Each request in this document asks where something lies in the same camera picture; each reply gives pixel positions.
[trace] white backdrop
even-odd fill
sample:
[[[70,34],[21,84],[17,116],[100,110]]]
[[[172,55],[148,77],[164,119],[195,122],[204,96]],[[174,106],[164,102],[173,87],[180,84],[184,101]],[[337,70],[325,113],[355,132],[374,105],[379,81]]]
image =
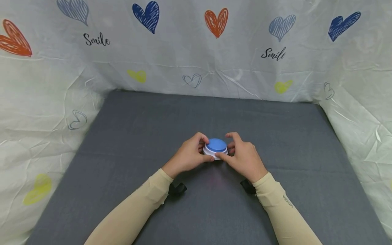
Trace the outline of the white backdrop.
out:
[[[320,100],[392,237],[391,16],[389,0],[2,0],[0,244],[28,236],[114,88]]]

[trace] arm sleeve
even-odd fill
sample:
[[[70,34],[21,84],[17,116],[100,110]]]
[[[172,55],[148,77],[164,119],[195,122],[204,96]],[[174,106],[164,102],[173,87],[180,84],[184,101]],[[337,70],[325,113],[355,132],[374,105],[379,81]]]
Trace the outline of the arm sleeve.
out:
[[[253,184],[271,220],[279,245],[320,245],[321,242],[271,173]]]
[[[150,215],[164,203],[172,181],[172,178],[159,169],[113,209],[84,244],[132,244]]]

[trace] black clip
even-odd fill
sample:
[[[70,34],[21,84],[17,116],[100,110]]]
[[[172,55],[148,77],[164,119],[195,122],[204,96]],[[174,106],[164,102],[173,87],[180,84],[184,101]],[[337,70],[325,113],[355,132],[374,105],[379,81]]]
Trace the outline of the black clip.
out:
[[[174,187],[173,184],[169,186],[169,196],[180,196],[187,190],[187,187],[180,183],[177,187]]]
[[[245,192],[249,195],[256,194],[256,188],[252,185],[251,182],[249,182],[249,180],[243,180],[240,184],[242,185],[242,188],[244,188]]]

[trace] gray surface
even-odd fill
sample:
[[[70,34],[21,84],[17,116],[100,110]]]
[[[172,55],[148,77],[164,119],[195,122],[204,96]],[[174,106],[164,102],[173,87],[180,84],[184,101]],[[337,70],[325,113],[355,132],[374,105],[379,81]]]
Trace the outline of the gray surface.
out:
[[[119,91],[106,99],[28,244],[83,244],[197,131],[238,131],[252,142],[324,245],[389,245],[319,106]],[[167,199],[135,244],[277,244],[242,180],[222,162],[183,173],[175,183],[187,186],[185,195]]]

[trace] blue button top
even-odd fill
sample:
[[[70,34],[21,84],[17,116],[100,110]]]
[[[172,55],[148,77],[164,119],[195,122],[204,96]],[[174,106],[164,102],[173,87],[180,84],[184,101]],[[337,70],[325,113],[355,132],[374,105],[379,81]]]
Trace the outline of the blue button top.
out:
[[[210,143],[207,145],[207,148],[214,152],[223,152],[226,147],[226,143],[220,139],[210,139]]]

